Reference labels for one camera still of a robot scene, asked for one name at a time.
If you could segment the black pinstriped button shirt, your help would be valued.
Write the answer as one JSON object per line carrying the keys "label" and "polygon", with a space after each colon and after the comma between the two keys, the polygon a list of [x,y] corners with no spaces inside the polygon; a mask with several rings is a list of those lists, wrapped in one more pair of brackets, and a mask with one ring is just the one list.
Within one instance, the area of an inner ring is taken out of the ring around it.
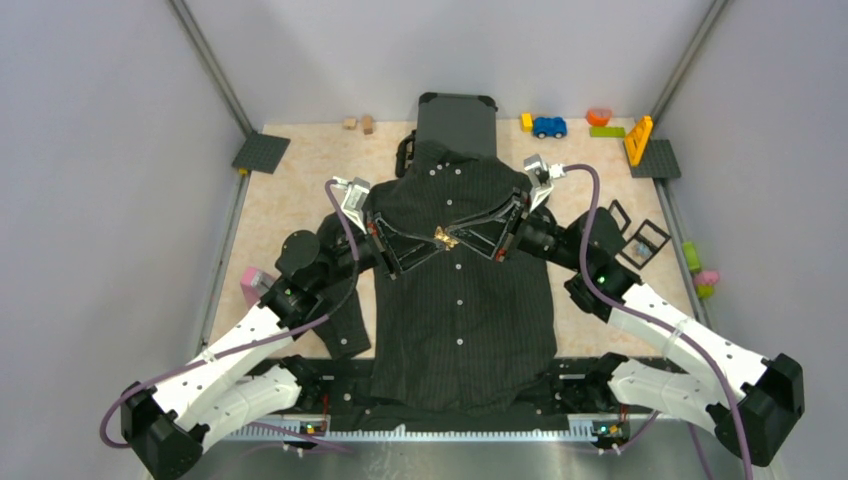
{"label": "black pinstriped button shirt", "polygon": [[[405,175],[375,185],[366,205],[404,233],[432,237],[528,187],[494,157],[423,141]],[[374,351],[375,397],[433,412],[501,412],[556,353],[547,266],[531,255],[499,263],[458,245],[396,279],[377,274],[374,286],[374,336],[347,283],[326,291],[340,307],[316,334],[335,360]]]}

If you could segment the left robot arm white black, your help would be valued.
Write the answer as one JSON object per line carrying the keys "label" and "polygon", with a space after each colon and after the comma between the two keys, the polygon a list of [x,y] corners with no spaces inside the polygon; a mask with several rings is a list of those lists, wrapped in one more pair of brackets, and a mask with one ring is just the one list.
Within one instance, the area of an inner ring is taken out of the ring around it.
{"label": "left robot arm white black", "polygon": [[361,179],[333,178],[325,188],[344,194],[333,201],[341,238],[292,233],[276,262],[277,279],[241,320],[186,365],[131,385],[113,405],[123,446],[153,478],[183,477],[222,438],[268,413],[314,410],[321,388],[296,360],[255,378],[250,370],[330,320],[340,303],[327,297],[329,288],[354,289],[369,269],[397,278],[456,241],[453,225],[433,210],[380,200]]}

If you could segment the black frame brooch box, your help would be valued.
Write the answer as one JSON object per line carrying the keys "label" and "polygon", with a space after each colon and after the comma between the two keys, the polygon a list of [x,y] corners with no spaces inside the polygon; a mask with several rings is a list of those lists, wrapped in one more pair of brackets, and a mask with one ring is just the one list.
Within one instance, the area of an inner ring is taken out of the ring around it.
{"label": "black frame brooch box", "polygon": [[622,236],[630,233],[618,255],[636,270],[644,269],[671,241],[671,235],[650,219],[643,220],[631,231],[632,219],[617,199],[610,202],[608,211],[619,233]]}

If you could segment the pink gold brooch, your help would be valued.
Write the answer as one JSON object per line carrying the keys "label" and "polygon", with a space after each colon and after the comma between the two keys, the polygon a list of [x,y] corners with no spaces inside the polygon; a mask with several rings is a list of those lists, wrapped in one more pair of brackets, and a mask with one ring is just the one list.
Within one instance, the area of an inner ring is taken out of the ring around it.
{"label": "pink gold brooch", "polygon": [[437,226],[434,232],[434,240],[437,241],[445,251],[450,251],[459,244],[459,240],[451,236],[441,226]]}

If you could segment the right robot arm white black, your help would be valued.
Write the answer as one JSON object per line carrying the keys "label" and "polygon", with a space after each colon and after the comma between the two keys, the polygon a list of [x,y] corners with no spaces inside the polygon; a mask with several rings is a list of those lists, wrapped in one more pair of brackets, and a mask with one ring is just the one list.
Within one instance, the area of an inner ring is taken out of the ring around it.
{"label": "right robot arm white black", "polygon": [[572,270],[565,289],[580,310],[642,339],[675,365],[670,372],[603,356],[586,385],[594,409],[645,407],[712,433],[746,470],[769,466],[805,411],[801,365],[785,354],[767,358],[743,348],[662,298],[618,261],[623,237],[597,197],[568,227],[543,217],[543,200],[569,166],[535,156],[525,172],[529,190],[450,224],[446,237],[494,261],[521,251]]}

